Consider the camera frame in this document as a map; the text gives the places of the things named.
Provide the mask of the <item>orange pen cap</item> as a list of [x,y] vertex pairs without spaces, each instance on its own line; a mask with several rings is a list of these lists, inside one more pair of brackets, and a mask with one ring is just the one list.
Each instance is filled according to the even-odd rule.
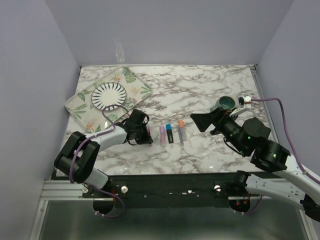
[[183,128],[185,126],[184,121],[182,119],[180,119],[178,121],[179,127]]

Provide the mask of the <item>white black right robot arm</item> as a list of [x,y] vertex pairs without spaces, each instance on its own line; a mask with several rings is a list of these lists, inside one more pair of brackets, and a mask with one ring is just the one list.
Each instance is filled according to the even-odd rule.
[[193,113],[190,117],[200,132],[213,125],[241,156],[250,157],[255,167],[286,180],[286,183],[276,183],[238,170],[230,183],[234,195],[248,193],[282,200],[303,210],[309,218],[320,220],[320,186],[303,173],[289,150],[269,140],[271,130],[258,118],[247,119],[243,125],[238,125],[221,107],[210,113]]

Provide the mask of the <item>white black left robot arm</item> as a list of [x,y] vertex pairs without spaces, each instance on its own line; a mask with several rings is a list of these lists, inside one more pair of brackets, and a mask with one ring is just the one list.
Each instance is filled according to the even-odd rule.
[[109,176],[101,171],[96,162],[101,152],[122,144],[150,145],[153,143],[147,127],[150,117],[141,110],[134,109],[128,118],[112,122],[108,129],[84,134],[74,131],[55,158],[54,167],[68,176],[70,183],[93,186],[93,191],[101,198],[111,191]]

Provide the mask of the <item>pink thin pen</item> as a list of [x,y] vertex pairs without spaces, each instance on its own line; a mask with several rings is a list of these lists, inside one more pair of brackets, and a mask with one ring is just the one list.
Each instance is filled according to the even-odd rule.
[[148,133],[149,133],[149,137],[150,137],[150,143],[149,146],[152,147],[153,146],[153,138],[152,138],[152,132],[151,132],[151,128],[150,126],[148,126]]

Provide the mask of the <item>pink highlighter pen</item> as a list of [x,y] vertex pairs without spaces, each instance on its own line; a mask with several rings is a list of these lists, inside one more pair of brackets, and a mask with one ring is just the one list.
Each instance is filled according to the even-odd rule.
[[166,146],[166,134],[164,132],[160,133],[160,145],[161,147]]

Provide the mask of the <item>orange clear marker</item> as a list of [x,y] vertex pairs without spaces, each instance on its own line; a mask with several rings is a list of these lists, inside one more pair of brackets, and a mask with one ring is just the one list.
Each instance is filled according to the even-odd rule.
[[183,140],[186,141],[187,140],[187,134],[186,134],[186,128],[185,127],[181,128],[181,134],[182,134]]

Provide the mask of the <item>grey pen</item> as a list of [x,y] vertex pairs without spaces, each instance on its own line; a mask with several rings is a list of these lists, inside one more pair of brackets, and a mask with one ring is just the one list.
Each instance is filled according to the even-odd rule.
[[177,127],[177,130],[178,130],[180,144],[183,146],[184,145],[184,140],[183,140],[183,135],[182,135],[182,131],[181,131],[180,126]]

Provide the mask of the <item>blue pen cap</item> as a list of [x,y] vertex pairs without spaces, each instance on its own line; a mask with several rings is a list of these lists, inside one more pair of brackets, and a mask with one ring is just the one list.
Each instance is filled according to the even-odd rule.
[[172,130],[172,126],[171,126],[170,123],[166,124],[165,128],[166,128],[167,131],[171,131]]

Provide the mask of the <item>purple pen cap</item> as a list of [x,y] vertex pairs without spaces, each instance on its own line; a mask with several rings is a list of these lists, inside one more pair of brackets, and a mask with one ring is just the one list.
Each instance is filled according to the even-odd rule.
[[159,127],[159,131],[160,131],[161,134],[164,134],[166,132],[165,127],[163,125],[161,125]]

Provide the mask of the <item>blue black highlighter pen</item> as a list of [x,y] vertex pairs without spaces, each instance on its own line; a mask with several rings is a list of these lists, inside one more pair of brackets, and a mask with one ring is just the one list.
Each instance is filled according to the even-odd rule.
[[167,133],[168,142],[172,144],[174,142],[172,130],[168,129],[166,133]]

